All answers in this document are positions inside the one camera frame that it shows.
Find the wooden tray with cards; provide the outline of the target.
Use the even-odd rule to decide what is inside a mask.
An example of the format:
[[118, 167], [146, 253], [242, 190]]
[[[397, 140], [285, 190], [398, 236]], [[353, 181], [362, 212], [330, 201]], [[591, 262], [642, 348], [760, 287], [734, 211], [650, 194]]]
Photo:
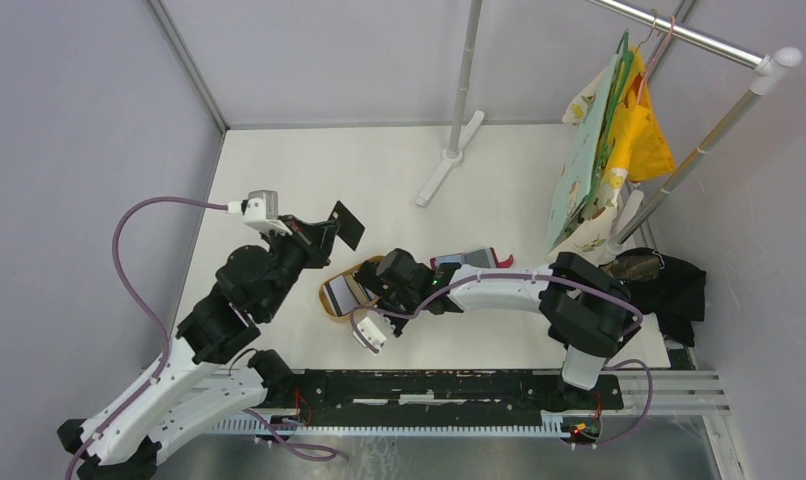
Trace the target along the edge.
[[318, 299], [326, 315], [336, 323], [347, 323], [349, 313], [357, 306], [372, 306], [378, 296], [356, 280], [356, 274], [366, 264], [378, 265], [381, 256], [370, 257], [326, 280], [318, 290]]

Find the red card holder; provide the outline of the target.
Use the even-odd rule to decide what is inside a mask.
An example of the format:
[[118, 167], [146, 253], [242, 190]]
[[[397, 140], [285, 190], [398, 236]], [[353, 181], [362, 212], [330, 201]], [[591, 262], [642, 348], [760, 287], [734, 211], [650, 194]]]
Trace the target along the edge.
[[514, 256], [500, 259], [493, 247], [479, 248], [466, 252], [439, 255], [429, 260], [430, 268], [436, 270], [446, 263], [458, 263], [484, 269], [506, 269], [514, 265]]

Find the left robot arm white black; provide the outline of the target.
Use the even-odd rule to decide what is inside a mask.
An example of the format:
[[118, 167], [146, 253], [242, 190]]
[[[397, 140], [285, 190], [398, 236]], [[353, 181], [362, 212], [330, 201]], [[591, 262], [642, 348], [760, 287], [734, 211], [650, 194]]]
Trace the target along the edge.
[[281, 216], [264, 226], [264, 246], [234, 250], [170, 337], [164, 353], [109, 406], [58, 429], [74, 460], [67, 478], [150, 479], [188, 441], [218, 421], [265, 403], [285, 405], [293, 373], [274, 350], [255, 353], [246, 366], [191, 400], [185, 395], [220, 367], [237, 359], [273, 320], [300, 274], [321, 269], [339, 226], [334, 219], [305, 223]]

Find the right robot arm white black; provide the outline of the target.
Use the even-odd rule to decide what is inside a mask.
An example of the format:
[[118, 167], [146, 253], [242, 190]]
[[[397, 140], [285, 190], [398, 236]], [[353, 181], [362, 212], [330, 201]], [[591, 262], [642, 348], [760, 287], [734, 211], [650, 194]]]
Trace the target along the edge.
[[566, 347], [559, 400], [581, 408], [597, 393], [597, 382], [612, 359], [640, 330], [644, 317], [629, 289], [578, 254], [562, 252], [533, 269], [481, 268], [459, 262], [435, 267], [394, 249], [376, 264], [361, 267], [357, 281], [376, 296], [372, 305], [347, 315], [351, 333], [371, 353], [386, 341], [377, 321], [394, 330], [423, 312], [462, 314], [479, 310], [542, 315]]

